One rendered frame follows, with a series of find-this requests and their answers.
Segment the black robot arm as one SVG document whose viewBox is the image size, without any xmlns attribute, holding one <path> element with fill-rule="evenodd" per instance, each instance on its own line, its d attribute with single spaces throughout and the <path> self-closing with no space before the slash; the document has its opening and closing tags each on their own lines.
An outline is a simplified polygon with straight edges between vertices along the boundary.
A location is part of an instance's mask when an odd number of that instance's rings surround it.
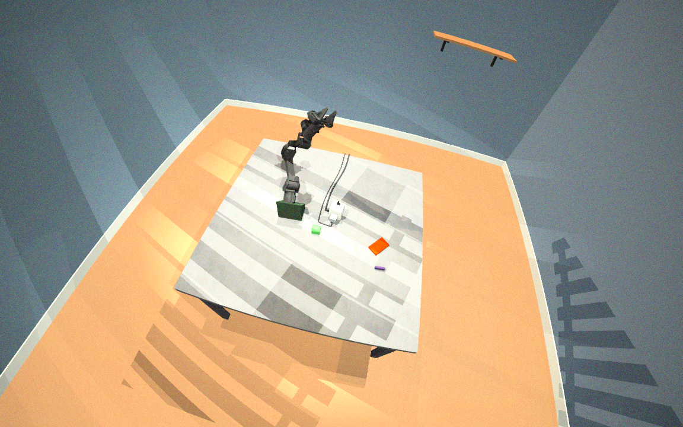
<svg viewBox="0 0 683 427">
<path fill-rule="evenodd" d="M 296 193 L 300 191 L 300 180 L 295 176 L 295 166 L 293 165 L 293 157 L 296 154 L 296 148 L 309 149 L 311 147 L 312 133 L 307 126 L 311 124 L 311 120 L 304 119 L 301 122 L 302 132 L 298 133 L 296 140 L 289 140 L 287 144 L 281 149 L 282 158 L 285 160 L 287 181 L 285 182 L 282 191 L 285 192 L 282 202 L 295 203 Z M 303 137 L 303 138 L 300 138 Z M 289 149 L 292 146 L 295 149 Z M 289 191 L 286 191 L 289 190 Z M 292 191 L 293 190 L 293 191 Z"/>
</svg>

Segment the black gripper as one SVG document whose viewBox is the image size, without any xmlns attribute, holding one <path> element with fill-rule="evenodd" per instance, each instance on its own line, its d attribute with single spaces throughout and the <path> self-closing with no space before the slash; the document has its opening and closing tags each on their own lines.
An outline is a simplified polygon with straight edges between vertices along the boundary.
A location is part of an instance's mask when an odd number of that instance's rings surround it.
<svg viewBox="0 0 683 427">
<path fill-rule="evenodd" d="M 319 130 L 322 128 L 324 129 L 325 126 L 328 129 L 333 128 L 334 117 L 336 116 L 337 112 L 334 111 L 334 113 L 330 114 L 329 116 L 325 116 L 327 110 L 328 107 L 321 109 L 319 113 L 309 113 L 307 115 L 307 119 L 311 120 L 311 124 L 308 124 L 309 126 L 307 127 L 312 133 L 319 133 Z"/>
</svg>

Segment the orange rectangular block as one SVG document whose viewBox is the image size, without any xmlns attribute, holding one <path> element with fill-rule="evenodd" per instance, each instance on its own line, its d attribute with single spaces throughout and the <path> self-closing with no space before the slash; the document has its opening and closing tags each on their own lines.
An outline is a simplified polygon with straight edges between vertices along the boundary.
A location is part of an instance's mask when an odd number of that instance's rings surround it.
<svg viewBox="0 0 683 427">
<path fill-rule="evenodd" d="M 380 238 L 380 240 L 376 241 L 374 244 L 372 244 L 369 248 L 372 250 L 372 253 L 374 255 L 377 255 L 380 253 L 383 249 L 387 248 L 390 244 L 387 243 L 387 241 L 383 240 L 383 238 Z"/>
</svg>

